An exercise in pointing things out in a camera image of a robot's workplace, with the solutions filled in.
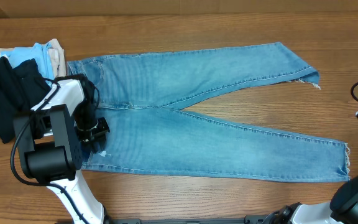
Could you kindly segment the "blue denim jeans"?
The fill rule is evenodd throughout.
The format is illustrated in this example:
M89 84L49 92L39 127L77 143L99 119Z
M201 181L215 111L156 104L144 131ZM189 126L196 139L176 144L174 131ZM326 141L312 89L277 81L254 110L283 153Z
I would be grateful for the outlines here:
M67 63L99 90L106 142L85 170L271 180L349 180L347 144L233 123L189 110L243 88L317 85L319 73L283 44L182 52L102 55Z

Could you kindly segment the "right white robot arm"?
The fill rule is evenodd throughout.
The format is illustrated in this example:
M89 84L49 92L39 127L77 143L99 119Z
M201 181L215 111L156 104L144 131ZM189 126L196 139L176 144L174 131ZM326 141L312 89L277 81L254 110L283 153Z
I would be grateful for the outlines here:
M330 202L286 205L268 215L247 216L244 223L358 224L358 176L343 184Z

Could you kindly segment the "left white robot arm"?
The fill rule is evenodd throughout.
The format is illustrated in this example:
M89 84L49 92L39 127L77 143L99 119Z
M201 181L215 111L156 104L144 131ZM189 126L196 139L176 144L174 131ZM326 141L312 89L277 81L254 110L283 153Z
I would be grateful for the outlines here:
M21 183L46 187L62 202L72 223L112 223L83 177L83 154L110 132L95 115L100 93L84 74L58 77L30 110L14 118L10 166Z

